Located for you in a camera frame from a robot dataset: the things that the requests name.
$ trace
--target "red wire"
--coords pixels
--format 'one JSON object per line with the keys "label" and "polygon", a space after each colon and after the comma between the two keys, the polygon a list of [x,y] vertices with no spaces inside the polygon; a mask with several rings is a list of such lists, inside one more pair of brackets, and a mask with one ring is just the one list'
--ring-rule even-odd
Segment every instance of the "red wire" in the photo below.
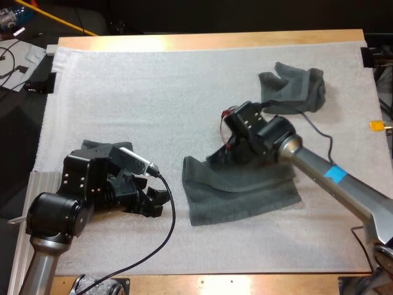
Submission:
{"label": "red wire", "polygon": [[236,108],[236,107],[232,106],[232,107],[230,107],[229,109],[226,109],[226,110],[224,110],[224,111],[221,113],[220,135],[221,135],[222,142],[224,143],[224,145],[225,145],[225,147],[226,147],[227,149],[230,149],[230,148],[231,148],[231,145],[228,143],[227,139],[225,138],[224,131],[222,130],[222,121],[223,121],[224,118],[225,118],[227,115],[229,115],[235,108]]}

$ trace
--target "blue tape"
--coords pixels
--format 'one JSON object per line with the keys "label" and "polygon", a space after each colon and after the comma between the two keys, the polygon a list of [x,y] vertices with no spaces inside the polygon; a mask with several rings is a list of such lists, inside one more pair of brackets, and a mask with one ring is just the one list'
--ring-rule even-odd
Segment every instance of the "blue tape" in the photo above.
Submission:
{"label": "blue tape", "polygon": [[331,169],[327,170],[324,176],[331,178],[335,183],[339,183],[347,174],[339,166],[334,165]]}

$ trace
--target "wooden table edge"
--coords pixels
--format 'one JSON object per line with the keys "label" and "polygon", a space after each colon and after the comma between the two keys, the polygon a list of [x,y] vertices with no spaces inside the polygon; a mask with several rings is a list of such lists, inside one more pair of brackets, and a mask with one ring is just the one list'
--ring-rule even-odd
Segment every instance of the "wooden table edge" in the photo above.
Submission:
{"label": "wooden table edge", "polygon": [[[130,294],[210,295],[210,294],[323,294],[338,295],[338,277],[366,274],[241,274],[241,275],[135,275],[130,279]],[[51,295],[65,295],[76,277],[55,277]]]}
{"label": "wooden table edge", "polygon": [[58,45],[97,52],[166,52],[355,41],[364,41],[361,29],[62,37]]}

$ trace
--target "yellow object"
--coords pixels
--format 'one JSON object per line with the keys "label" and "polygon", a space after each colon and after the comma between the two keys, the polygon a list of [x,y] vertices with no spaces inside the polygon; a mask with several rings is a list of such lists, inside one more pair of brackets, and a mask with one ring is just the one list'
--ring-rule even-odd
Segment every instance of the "yellow object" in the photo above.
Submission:
{"label": "yellow object", "polygon": [[18,2],[19,4],[21,4],[23,6],[26,6],[26,7],[30,8],[30,9],[33,9],[34,11],[38,12],[39,14],[45,15],[46,17],[51,18],[52,20],[55,20],[56,22],[62,23],[64,25],[66,25],[66,26],[69,26],[69,27],[71,27],[71,28],[73,28],[75,30],[84,32],[84,33],[86,33],[88,35],[91,35],[91,36],[98,36],[95,33],[92,33],[92,32],[90,32],[90,31],[88,31],[86,29],[84,30],[84,29],[82,29],[82,28],[80,28],[80,27],[78,27],[76,25],[73,25],[72,23],[66,22],[65,20],[62,20],[61,18],[58,18],[58,17],[56,17],[56,16],[54,16],[52,14],[49,14],[46,11],[43,11],[40,8],[37,8],[37,7],[35,7],[35,6],[31,5],[31,4],[28,4],[25,1],[15,0],[15,2]]}
{"label": "yellow object", "polygon": [[383,124],[383,121],[371,121],[370,122],[370,129],[372,131],[384,131],[385,124]]}

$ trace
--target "cloth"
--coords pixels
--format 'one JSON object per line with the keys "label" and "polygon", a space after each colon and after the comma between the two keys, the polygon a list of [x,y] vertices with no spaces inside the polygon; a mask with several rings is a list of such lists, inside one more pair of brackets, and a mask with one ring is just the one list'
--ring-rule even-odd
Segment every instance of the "cloth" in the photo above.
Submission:
{"label": "cloth", "polygon": [[297,113],[290,108],[301,112],[316,112],[324,105],[326,88],[323,71],[315,68],[305,71],[282,63],[276,63],[274,69],[281,79],[272,72],[258,75],[262,88],[262,103],[275,100],[289,108],[270,106],[265,108],[264,112],[269,114]]}
{"label": "cloth", "polygon": [[290,164],[211,165],[183,161],[182,182],[193,226],[235,221],[300,202]]}
{"label": "cloth", "polygon": [[[48,95],[34,169],[61,172],[64,157],[85,138],[132,142],[140,156],[158,165],[176,203],[176,227],[157,255],[126,274],[368,271],[349,231],[361,222],[300,170],[295,168],[294,181],[301,202],[236,222],[198,227],[190,224],[181,177],[185,156],[204,161],[206,151],[222,145],[222,111],[246,100],[259,101],[258,73],[274,71],[280,60],[297,68],[324,70],[325,105],[308,117],[334,137],[332,157],[341,168],[393,197],[385,134],[368,127],[369,121],[381,119],[381,111],[372,70],[363,67],[364,45],[146,53],[59,47],[53,61],[55,91]],[[302,116],[285,117],[305,147],[326,155],[327,138]],[[156,179],[149,179],[148,185],[163,188]],[[60,256],[56,272],[105,275],[125,267],[156,249],[170,225],[169,204],[155,219],[126,213],[94,218]]]}
{"label": "cloth", "polygon": [[[8,48],[15,42],[17,42],[16,39],[1,41],[0,47]],[[22,73],[21,71],[13,72],[9,80],[3,85],[3,87],[11,89],[14,88],[16,85],[18,85],[19,83],[22,83],[23,81],[26,81],[30,78],[30,76],[37,68],[39,63],[44,59],[45,49],[20,41],[15,45],[13,45],[9,50],[13,53],[15,57],[15,67],[17,66],[27,67],[25,73]],[[5,74],[8,73],[8,71],[11,71],[13,65],[13,61],[10,53],[6,52],[4,56],[6,57],[6,59],[0,61],[0,65],[2,69],[1,74]],[[0,85],[7,78],[8,76],[0,79]],[[23,85],[18,86],[14,90],[19,91],[22,89],[22,87]]]}

